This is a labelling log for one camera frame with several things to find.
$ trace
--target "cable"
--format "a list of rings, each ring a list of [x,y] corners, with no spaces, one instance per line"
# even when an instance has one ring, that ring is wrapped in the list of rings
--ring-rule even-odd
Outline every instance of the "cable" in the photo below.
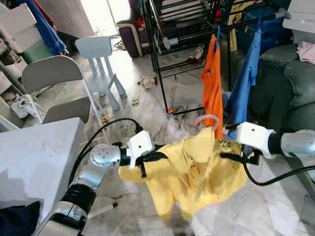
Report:
[[[273,178],[273,179],[271,179],[271,180],[269,180],[269,181],[267,181],[267,182],[257,182],[257,181],[251,176],[251,174],[250,174],[250,172],[249,172],[249,170],[248,170],[248,168],[247,168],[246,163],[247,163],[247,158],[244,158],[244,160],[243,160],[243,166],[244,166],[245,172],[246,172],[248,178],[249,178],[254,184],[256,184],[256,185],[258,185],[258,186],[266,186],[266,185],[269,185],[269,184],[278,182],[278,181],[280,181],[280,180],[282,180],[282,179],[284,179],[284,178],[290,177],[290,176],[292,176],[292,175],[296,175],[296,174],[301,173],[301,172],[304,172],[304,171],[315,170],[315,166],[307,166],[307,167],[303,167],[303,168],[300,168],[300,169],[296,169],[296,170],[287,172],[287,173],[285,173],[285,174],[283,174],[283,175],[280,175],[280,176],[278,176],[278,177],[276,177],[276,178]]]
[[[93,148],[90,148],[86,151],[86,149],[88,148],[88,146],[91,144],[91,142],[95,139],[95,137],[103,130],[105,129],[106,127],[108,127],[109,125],[111,124],[114,124],[114,123],[117,123],[119,121],[123,121],[123,120],[130,120],[132,121],[135,125],[136,125],[136,134],[139,133],[140,131],[143,130],[143,128],[141,127],[141,125],[135,121],[134,119],[132,118],[120,118],[120,119],[116,119],[116,120],[113,120],[111,122],[108,122],[107,124],[103,125],[100,129],[98,129],[94,134],[93,136],[89,139],[89,141],[87,142],[87,144],[85,144],[85,146],[83,147],[83,149],[81,150],[80,154],[78,155],[77,159],[75,160],[74,162],[74,165],[72,167],[72,170],[71,170],[71,174],[70,174],[70,178],[69,178],[69,182],[68,182],[68,187],[70,186],[71,182],[73,181],[74,179],[74,176],[75,176],[75,173],[82,161],[82,159],[84,158],[84,156],[86,156],[89,151],[91,151],[91,149]]]

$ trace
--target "blue cloth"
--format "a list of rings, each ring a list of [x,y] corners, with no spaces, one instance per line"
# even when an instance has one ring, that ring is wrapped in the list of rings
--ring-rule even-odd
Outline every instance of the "blue cloth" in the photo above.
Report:
[[[242,69],[237,77],[232,94],[224,113],[227,114],[228,124],[247,121],[247,103],[251,86],[255,85],[260,54],[261,30],[255,33],[251,47],[247,53]],[[229,137],[235,139],[236,131],[231,131]]]
[[[65,44],[60,40],[54,29],[49,25],[33,0],[17,0],[17,3],[26,3],[37,21],[37,29],[53,55],[65,53]]]

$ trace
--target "wall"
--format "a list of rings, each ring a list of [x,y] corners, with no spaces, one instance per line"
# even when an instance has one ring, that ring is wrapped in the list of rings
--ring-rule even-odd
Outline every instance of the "wall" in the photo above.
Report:
[[[38,0],[59,31],[82,38],[94,35],[81,0]]]

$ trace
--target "metal rack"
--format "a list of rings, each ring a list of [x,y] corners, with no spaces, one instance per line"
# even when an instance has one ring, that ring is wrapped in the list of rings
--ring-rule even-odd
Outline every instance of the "metal rack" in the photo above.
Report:
[[[275,18],[290,18],[290,14],[282,8],[278,8],[272,4],[270,0],[263,0],[265,4],[262,6],[255,5],[255,3],[242,10],[231,12],[233,5],[249,2],[252,0],[242,0],[235,2],[235,0],[179,0],[173,3],[163,5],[163,0],[142,0],[142,11],[144,21],[146,23],[149,46],[151,51],[151,61],[153,70],[158,76],[165,110],[169,113],[165,90],[163,86],[163,78],[174,76],[180,73],[185,73],[203,67],[200,62],[206,55],[206,49],[210,41],[210,36],[218,31],[216,20],[220,19],[221,32],[226,32],[227,35],[227,60],[228,60],[228,89],[231,91],[231,55],[230,55],[230,40],[229,34],[232,29],[237,29],[242,26],[257,23],[258,18],[249,21],[243,21],[243,16],[252,10],[271,6],[278,12],[268,16],[261,17],[260,21],[267,21]],[[221,10],[222,15],[216,16],[218,10]],[[228,25],[228,18],[230,15],[242,13],[243,16],[236,24]],[[182,61],[161,67],[158,57],[169,53],[178,52],[181,50],[194,48],[198,45],[204,45],[203,57],[195,61],[196,67],[189,68],[184,71],[162,76],[161,72],[191,65],[190,61]],[[186,110],[182,112],[173,113],[179,115],[183,113],[202,110],[203,107]]]

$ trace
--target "tiled floor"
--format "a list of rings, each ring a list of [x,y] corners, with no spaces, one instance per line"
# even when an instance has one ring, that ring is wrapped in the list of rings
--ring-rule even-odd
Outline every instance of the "tiled floor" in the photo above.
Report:
[[[162,63],[185,58],[186,54],[167,56]],[[86,60],[76,58],[86,78],[91,72]],[[159,86],[145,90],[136,83],[140,76],[152,76],[150,56],[131,59],[126,52],[115,52],[110,58],[113,70],[126,89],[119,97],[112,89],[121,109],[113,112],[107,98],[100,102],[115,118],[136,119],[151,133],[157,144],[166,144],[185,135],[194,134],[198,128],[192,121],[200,115],[194,112],[176,117],[165,114]],[[176,109],[200,106],[202,83],[200,69],[164,79],[167,100]],[[39,96],[37,102],[44,109],[74,98],[84,96],[82,85],[71,82],[53,86]],[[139,104],[132,106],[132,99]],[[26,125],[36,121],[28,120]],[[134,134],[129,122],[113,125],[108,131],[109,142],[128,140]],[[260,180],[275,177],[290,170],[282,158],[265,161],[252,169]],[[315,205],[297,177],[290,177],[266,187],[247,182],[227,201],[201,209],[190,221],[181,218],[178,206],[172,220],[163,222],[154,207],[152,197],[144,183],[132,183],[119,178],[113,170],[100,187],[92,210],[113,202],[118,207],[94,217],[87,222],[83,234],[87,236],[315,236]]]

